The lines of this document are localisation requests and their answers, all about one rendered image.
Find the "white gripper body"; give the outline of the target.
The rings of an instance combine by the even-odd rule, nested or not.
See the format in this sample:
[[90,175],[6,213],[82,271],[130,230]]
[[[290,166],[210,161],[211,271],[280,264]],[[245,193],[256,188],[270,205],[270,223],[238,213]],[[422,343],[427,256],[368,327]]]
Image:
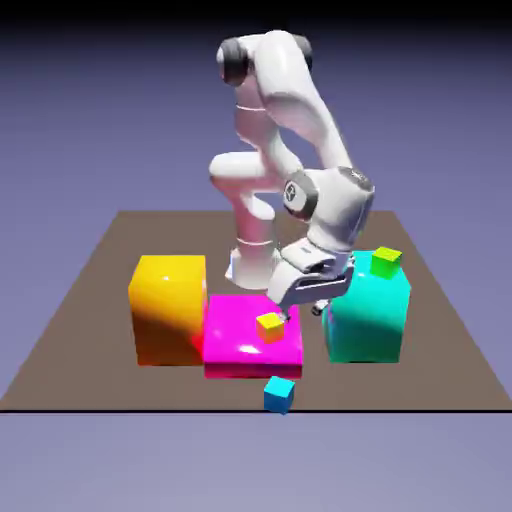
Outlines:
[[270,278],[266,295],[282,313],[287,313],[293,305],[329,301],[343,296],[350,287],[354,270],[354,258],[349,258],[342,270],[328,267],[308,273],[283,260]]

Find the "large orange box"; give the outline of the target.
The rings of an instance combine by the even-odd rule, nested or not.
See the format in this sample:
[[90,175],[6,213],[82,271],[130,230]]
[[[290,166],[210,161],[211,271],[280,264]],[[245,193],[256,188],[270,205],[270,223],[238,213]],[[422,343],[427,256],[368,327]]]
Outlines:
[[203,364],[206,257],[143,255],[128,286],[137,362]]

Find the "large teal box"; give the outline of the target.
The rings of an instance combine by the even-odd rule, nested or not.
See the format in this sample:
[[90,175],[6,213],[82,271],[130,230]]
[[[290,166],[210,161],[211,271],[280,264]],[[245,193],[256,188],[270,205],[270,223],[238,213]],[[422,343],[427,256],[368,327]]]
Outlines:
[[354,252],[355,270],[348,291],[332,299],[323,311],[323,333],[332,363],[400,360],[411,286],[401,265],[392,279],[372,275],[375,250]]

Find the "small yellow cube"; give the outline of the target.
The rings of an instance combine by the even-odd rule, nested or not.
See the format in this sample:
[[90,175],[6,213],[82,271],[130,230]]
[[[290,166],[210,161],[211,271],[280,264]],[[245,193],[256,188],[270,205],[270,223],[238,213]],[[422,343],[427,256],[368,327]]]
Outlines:
[[275,312],[265,313],[256,317],[256,332],[264,343],[281,341],[285,335],[285,322]]

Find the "large magenta box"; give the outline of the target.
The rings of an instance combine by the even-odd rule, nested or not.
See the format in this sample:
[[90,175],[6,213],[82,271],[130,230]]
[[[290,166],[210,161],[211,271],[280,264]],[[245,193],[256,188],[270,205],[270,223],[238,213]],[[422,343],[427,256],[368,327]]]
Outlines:
[[300,310],[293,306],[281,339],[267,343],[257,318],[279,308],[264,295],[212,295],[204,336],[204,376],[212,379],[299,378],[303,343]]

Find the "small blue cube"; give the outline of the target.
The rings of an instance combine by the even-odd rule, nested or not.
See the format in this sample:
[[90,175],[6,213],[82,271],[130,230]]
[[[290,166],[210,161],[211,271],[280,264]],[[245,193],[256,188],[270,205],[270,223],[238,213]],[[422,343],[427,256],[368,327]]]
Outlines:
[[294,399],[295,382],[272,376],[264,388],[264,409],[282,415],[287,414]]

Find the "small green cube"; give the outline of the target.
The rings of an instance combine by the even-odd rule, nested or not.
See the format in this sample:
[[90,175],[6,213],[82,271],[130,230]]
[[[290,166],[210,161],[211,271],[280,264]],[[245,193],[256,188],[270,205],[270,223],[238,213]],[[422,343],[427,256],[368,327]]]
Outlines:
[[401,258],[401,251],[381,246],[372,253],[370,273],[383,279],[392,279],[400,269]]

